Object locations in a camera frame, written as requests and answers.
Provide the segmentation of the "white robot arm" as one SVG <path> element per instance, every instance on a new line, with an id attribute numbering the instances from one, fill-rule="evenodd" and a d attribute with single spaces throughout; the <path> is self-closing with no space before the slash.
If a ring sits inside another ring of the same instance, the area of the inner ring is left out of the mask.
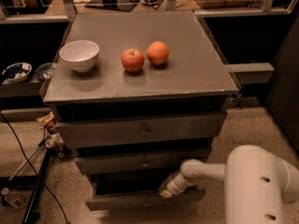
<path id="1" fill-rule="evenodd" d="M 183 161 L 159 187 L 164 198 L 202 179 L 224 182 L 225 224 L 286 224 L 284 205 L 299 201 L 299 170 L 257 146 L 235 148 L 226 163 Z"/>

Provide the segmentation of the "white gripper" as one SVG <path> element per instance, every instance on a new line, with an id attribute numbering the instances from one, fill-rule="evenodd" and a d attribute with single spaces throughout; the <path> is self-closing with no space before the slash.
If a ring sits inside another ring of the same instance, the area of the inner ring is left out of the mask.
<path id="1" fill-rule="evenodd" d="M 193 181 L 185 177 L 181 171 L 175 171 L 158 188 L 159 194 L 168 199 L 174 195 L 183 193 L 186 188 L 191 187 Z"/>

